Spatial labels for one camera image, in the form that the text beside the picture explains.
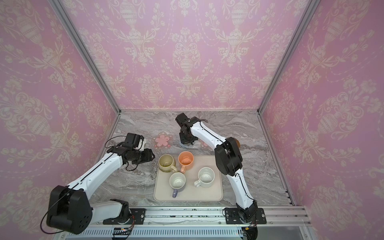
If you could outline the brown wooden coaster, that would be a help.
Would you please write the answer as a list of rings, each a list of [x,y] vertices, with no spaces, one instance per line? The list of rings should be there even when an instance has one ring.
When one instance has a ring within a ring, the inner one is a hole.
[[[241,147],[240,142],[239,142],[237,139],[235,139],[235,141],[236,141],[236,143],[237,143],[238,148],[240,148],[240,147]]]

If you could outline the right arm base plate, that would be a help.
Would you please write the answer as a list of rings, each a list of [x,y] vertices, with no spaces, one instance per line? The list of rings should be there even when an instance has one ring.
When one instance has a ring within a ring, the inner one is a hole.
[[[227,225],[248,224],[265,225],[267,223],[264,209],[258,208],[250,215],[237,208],[224,208],[224,216]]]

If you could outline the pink flower coaster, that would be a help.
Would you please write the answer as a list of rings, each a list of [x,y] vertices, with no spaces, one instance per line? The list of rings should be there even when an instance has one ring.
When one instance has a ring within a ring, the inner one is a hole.
[[[209,150],[210,149],[210,147],[205,142],[200,141],[200,144],[201,144],[201,148],[203,150]]]
[[[173,136],[165,132],[160,132],[157,136],[153,137],[153,143],[156,150],[169,149],[173,141]]]

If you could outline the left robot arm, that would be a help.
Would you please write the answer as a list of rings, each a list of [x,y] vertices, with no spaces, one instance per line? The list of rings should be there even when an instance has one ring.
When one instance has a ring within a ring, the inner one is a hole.
[[[146,142],[143,136],[128,133],[123,142],[109,147],[106,154],[83,175],[66,186],[55,187],[51,191],[48,210],[42,221],[48,227],[58,229],[59,233],[76,235],[96,223],[134,226],[135,215],[128,202],[111,199],[92,205],[90,198],[120,167],[153,161],[155,154],[145,147]]]

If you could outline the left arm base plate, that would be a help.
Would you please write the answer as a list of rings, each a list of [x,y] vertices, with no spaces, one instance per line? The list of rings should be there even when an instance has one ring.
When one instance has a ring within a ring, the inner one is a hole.
[[[119,217],[103,220],[104,225],[142,225],[145,219],[146,209],[130,208],[123,210],[123,214]]]

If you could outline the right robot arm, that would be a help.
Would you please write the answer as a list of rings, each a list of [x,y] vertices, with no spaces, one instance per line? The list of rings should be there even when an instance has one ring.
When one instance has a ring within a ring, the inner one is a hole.
[[[227,176],[235,193],[240,219],[245,223],[255,221],[258,205],[247,186],[243,157],[236,139],[223,137],[208,128],[204,120],[197,117],[188,118],[184,113],[177,115],[176,122],[181,128],[179,135],[183,145],[192,145],[201,140],[214,150],[216,166]]]

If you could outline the yellow-green mug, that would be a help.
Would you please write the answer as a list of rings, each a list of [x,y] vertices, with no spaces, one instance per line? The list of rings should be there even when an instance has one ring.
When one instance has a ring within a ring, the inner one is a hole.
[[[162,155],[158,160],[158,167],[161,172],[164,173],[176,173],[176,161],[173,156],[169,154]]]

